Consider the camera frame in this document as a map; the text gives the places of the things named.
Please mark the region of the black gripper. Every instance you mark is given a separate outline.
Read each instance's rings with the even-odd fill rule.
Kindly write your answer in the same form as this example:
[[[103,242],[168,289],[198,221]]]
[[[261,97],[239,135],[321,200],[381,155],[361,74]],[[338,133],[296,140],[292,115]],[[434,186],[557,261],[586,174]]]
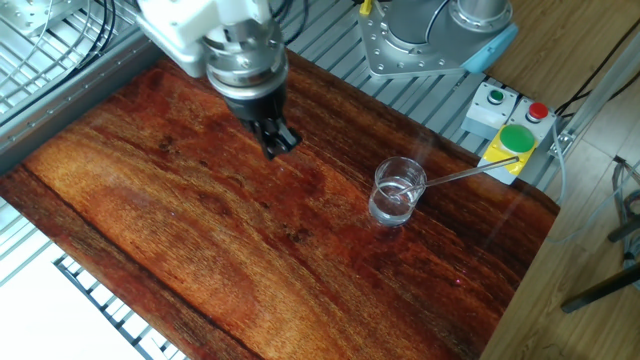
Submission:
[[[284,105],[286,85],[255,99],[232,99],[224,97],[231,113],[244,128],[252,131],[268,160],[291,152],[302,141],[295,129],[286,125]]]

